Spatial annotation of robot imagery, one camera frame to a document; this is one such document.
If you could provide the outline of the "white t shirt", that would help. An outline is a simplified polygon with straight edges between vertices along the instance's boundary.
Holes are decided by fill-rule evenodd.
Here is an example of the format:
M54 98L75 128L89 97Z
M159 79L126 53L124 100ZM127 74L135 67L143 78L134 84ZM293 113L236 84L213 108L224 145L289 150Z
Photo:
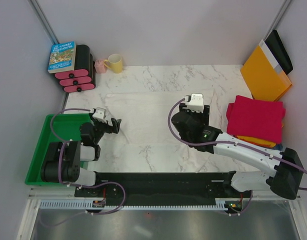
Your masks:
M218 172L221 161L179 142L168 128L171 107L184 92L107 94L105 107L121 119L120 132L106 138L104 169L114 172Z

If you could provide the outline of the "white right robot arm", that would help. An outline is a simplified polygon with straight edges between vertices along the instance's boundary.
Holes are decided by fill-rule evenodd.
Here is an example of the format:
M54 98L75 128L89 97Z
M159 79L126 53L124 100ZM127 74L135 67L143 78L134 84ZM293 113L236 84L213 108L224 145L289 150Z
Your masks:
M256 171L232 171L222 184L223 193L234 197L239 192L270 189L287 200L295 200L304 174L298 153L291 148L276 150L260 147L209 125L204 112L187 109L176 103L169 111L167 124L171 134L181 143L202 153L220 155L238 160L256 168Z

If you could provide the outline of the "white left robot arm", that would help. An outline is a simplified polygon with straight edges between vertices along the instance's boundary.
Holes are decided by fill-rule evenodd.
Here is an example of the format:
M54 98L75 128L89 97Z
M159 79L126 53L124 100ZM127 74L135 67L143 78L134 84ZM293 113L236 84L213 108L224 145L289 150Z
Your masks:
M98 121L80 125L80 140L69 143L54 141L48 145L40 177L46 183L67 183L86 186L86 191L93 197L103 192L103 184L96 180L96 173L81 167L81 162L98 161L101 153L99 141L104 134L118 134L121 119L111 119L111 124Z

